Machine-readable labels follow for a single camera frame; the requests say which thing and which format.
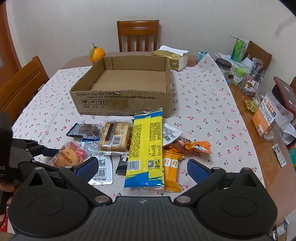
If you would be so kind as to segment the small black red snack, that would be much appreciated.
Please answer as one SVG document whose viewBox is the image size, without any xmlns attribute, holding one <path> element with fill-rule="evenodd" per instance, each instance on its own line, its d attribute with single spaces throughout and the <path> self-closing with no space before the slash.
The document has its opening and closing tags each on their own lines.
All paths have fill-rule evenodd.
<svg viewBox="0 0 296 241">
<path fill-rule="evenodd" d="M 127 162 L 128 162 L 128 154 L 120 156 L 119 163 L 115 171 L 117 175 L 126 175 Z"/>
</svg>

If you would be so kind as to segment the clear jar with sachets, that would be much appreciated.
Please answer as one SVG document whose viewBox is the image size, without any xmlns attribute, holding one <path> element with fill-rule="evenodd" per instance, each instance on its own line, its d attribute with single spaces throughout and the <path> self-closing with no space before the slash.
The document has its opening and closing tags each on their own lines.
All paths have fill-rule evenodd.
<svg viewBox="0 0 296 241">
<path fill-rule="evenodd" d="M 252 58 L 250 71 L 241 89 L 245 95 L 250 97 L 255 96 L 263 79 L 263 75 L 265 72 L 264 68 L 265 66 L 262 60 L 258 58 Z"/>
</svg>

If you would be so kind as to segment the orange snack packets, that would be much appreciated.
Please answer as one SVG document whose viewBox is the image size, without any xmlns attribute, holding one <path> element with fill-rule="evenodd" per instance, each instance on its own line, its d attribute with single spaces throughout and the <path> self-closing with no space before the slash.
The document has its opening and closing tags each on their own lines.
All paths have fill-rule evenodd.
<svg viewBox="0 0 296 241">
<path fill-rule="evenodd" d="M 178 165 L 182 159 L 182 154 L 163 150 L 164 188 L 167 192 L 180 193 L 182 190 L 177 182 Z"/>
</svg>

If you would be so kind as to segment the wafer biscuit pack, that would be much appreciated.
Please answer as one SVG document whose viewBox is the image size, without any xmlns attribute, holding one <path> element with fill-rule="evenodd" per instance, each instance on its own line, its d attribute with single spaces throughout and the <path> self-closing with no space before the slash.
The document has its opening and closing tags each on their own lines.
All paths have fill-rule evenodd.
<svg viewBox="0 0 296 241">
<path fill-rule="evenodd" d="M 98 147 L 101 151 L 124 152 L 130 139 L 130 123 L 108 121 L 105 123 Z"/>
</svg>

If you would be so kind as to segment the black lid jar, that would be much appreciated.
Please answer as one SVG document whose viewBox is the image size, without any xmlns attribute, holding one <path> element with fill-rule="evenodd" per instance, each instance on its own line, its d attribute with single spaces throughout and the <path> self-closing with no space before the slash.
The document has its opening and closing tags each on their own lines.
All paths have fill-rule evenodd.
<svg viewBox="0 0 296 241">
<path fill-rule="evenodd" d="M 218 65 L 218 67 L 220 68 L 224 78 L 228 79 L 232 64 L 223 58 L 217 58 L 215 60 L 215 62 Z"/>
</svg>

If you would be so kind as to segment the wooden chair at right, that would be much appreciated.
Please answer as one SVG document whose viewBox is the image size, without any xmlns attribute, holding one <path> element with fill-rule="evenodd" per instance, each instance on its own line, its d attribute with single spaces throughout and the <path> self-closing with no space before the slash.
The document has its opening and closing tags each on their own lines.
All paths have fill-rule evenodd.
<svg viewBox="0 0 296 241">
<path fill-rule="evenodd" d="M 246 57 L 249 58 L 250 60 L 252 58 L 258 58 L 262 60 L 264 63 L 264 70 L 266 71 L 270 65 L 272 54 L 268 53 L 267 51 L 259 47 L 254 42 L 249 41 L 246 51 L 243 55 L 243 59 L 245 59 Z"/>
</svg>

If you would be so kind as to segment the dark blue clear snack pack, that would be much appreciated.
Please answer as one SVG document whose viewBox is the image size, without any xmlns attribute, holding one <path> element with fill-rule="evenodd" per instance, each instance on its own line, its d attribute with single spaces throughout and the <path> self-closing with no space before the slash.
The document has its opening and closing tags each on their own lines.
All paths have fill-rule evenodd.
<svg viewBox="0 0 296 241">
<path fill-rule="evenodd" d="M 99 140 L 102 126 L 98 124 L 76 123 L 66 134 L 72 138 L 84 138 L 88 140 Z"/>
</svg>

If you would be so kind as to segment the white red snack packet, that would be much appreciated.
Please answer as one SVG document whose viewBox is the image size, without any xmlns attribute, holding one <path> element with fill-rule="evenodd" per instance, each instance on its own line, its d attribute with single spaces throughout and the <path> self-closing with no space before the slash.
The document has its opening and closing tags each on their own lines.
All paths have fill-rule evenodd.
<svg viewBox="0 0 296 241">
<path fill-rule="evenodd" d="M 183 132 L 173 126 L 164 123 L 163 125 L 163 146 L 167 146 L 173 143 L 177 138 L 179 138 Z"/>
</svg>

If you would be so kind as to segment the white blue foil pouch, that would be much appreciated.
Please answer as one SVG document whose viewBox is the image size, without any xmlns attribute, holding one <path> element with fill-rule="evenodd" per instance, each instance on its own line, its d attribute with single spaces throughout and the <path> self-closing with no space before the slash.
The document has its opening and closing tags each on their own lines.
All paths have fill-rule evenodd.
<svg viewBox="0 0 296 241">
<path fill-rule="evenodd" d="M 111 156 L 100 152 L 98 142 L 81 142 L 81 147 L 87 151 L 89 157 L 98 159 L 98 171 L 88 183 L 90 185 L 111 185 L 113 183 Z"/>
</svg>

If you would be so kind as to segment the yellow blue snack bag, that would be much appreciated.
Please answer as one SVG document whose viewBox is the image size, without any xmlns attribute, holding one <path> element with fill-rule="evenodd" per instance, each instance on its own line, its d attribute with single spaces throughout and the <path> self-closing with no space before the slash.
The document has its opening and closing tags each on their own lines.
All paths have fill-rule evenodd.
<svg viewBox="0 0 296 241">
<path fill-rule="evenodd" d="M 158 108 L 134 116 L 124 188 L 163 187 L 163 109 Z"/>
</svg>

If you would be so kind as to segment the brown orange snack packet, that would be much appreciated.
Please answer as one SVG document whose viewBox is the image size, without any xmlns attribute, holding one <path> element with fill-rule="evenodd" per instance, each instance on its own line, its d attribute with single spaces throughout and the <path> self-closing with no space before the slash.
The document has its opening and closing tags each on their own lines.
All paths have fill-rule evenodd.
<svg viewBox="0 0 296 241">
<path fill-rule="evenodd" d="M 177 138 L 171 144 L 164 146 L 165 150 L 186 154 L 190 152 L 211 154 L 211 145 L 208 141 L 191 141 L 187 138 Z"/>
</svg>

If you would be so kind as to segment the wooden chair at left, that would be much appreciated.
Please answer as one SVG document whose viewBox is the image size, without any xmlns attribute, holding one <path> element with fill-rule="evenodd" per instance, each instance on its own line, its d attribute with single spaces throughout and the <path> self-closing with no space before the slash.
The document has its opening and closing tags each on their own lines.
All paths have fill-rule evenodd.
<svg viewBox="0 0 296 241">
<path fill-rule="evenodd" d="M 40 58 L 35 56 L 1 87 L 1 111 L 7 114 L 11 123 L 18 119 L 23 109 L 48 81 Z"/>
</svg>

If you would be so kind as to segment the round pastry pink pack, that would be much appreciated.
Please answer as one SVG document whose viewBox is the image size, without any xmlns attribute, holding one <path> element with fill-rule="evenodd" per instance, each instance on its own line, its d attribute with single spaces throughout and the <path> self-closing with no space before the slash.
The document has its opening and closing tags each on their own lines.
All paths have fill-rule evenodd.
<svg viewBox="0 0 296 241">
<path fill-rule="evenodd" d="M 88 159 L 88 153 L 76 142 L 66 142 L 63 147 L 50 159 L 49 165 L 62 168 L 76 167 Z"/>
</svg>

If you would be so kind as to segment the light blue box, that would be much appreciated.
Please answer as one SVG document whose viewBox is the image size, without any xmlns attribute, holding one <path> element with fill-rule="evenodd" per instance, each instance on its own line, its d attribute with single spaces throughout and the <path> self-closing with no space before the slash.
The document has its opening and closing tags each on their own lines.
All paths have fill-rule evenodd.
<svg viewBox="0 0 296 241">
<path fill-rule="evenodd" d="M 203 57 L 206 56 L 207 54 L 208 54 L 208 52 L 206 52 L 206 51 L 200 51 L 198 53 L 197 63 L 199 63 L 203 59 Z"/>
</svg>

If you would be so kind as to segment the wooden chair at back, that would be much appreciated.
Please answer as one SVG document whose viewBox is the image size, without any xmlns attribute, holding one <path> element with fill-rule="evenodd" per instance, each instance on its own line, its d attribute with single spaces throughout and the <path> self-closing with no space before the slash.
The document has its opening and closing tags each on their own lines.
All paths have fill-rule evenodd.
<svg viewBox="0 0 296 241">
<path fill-rule="evenodd" d="M 149 52 L 150 37 L 153 37 L 153 51 L 158 49 L 159 20 L 117 21 L 119 52 L 123 52 L 122 38 L 126 37 L 127 51 L 132 51 L 132 37 L 136 37 L 136 52 L 141 52 L 141 38 L 144 38 L 144 52 Z"/>
</svg>

